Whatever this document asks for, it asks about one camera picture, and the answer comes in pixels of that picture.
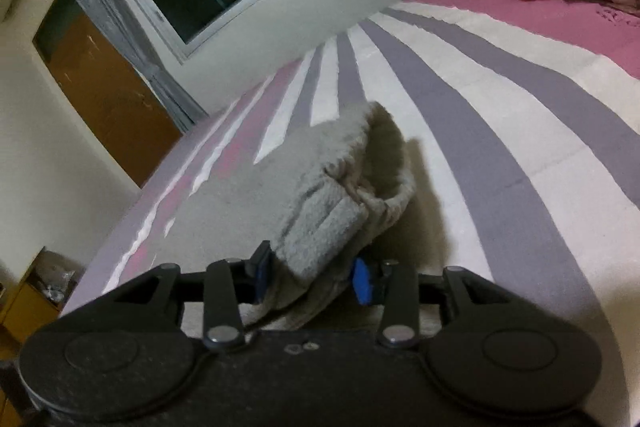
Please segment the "grey fleece pants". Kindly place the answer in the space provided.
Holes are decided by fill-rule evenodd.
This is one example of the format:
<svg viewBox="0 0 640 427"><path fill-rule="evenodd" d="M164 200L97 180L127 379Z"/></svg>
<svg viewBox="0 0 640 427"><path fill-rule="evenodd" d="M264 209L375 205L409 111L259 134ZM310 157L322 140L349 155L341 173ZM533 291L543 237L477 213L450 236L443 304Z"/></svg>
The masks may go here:
<svg viewBox="0 0 640 427"><path fill-rule="evenodd" d="M274 280L262 303L242 306L242 321L299 329L344 291L355 257L400 219L415 186L392 115L360 103L294 131L257 164L204 182L149 252L201 271L269 242Z"/></svg>

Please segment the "brown wooden door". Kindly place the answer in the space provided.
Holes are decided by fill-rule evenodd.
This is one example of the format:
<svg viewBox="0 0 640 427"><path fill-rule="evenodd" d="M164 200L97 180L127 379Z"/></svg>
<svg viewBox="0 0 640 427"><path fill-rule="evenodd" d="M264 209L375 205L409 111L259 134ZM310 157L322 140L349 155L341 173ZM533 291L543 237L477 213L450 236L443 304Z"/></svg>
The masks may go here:
<svg viewBox="0 0 640 427"><path fill-rule="evenodd" d="M135 184L145 184L181 136L148 85L76 0L53 1L34 45L107 153Z"/></svg>

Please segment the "cardboard box with clutter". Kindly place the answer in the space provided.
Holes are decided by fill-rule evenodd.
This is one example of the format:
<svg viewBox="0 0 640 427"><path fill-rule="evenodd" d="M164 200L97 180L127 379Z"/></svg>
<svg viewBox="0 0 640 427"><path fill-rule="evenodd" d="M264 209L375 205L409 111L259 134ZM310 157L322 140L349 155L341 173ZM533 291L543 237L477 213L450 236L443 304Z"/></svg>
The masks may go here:
<svg viewBox="0 0 640 427"><path fill-rule="evenodd" d="M42 247L1 297L1 351L16 352L37 329L53 322L84 272L78 262Z"/></svg>

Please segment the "pink striped bed blanket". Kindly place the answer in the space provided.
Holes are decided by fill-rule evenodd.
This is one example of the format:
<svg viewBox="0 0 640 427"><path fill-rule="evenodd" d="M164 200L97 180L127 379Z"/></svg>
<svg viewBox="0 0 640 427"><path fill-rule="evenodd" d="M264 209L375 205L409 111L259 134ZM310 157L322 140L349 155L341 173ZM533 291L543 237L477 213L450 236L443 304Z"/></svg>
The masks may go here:
<svg viewBox="0 0 640 427"><path fill-rule="evenodd" d="M329 38L176 144L68 307L156 265L197 188L361 101L413 147L421 268L461 265L575 317L603 353L589 412L637 425L639 19L605 5L406 0Z"/></svg>

